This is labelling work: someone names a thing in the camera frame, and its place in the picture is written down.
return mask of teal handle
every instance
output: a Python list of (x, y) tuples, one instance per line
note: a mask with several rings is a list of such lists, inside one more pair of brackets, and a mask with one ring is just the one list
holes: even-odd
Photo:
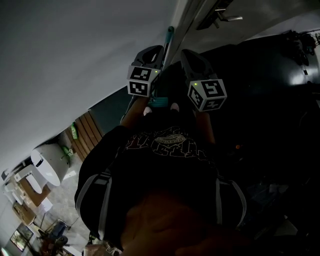
[(175, 31), (175, 29), (174, 29), (173, 26), (170, 26), (170, 27), (168, 28), (168, 31), (166, 32), (166, 35), (165, 35), (165, 43), (166, 43), (166, 44), (169, 44), (169, 43), (170, 43), (171, 38), (172, 38), (172, 36), (173, 36), (173, 34), (174, 34), (174, 31)]

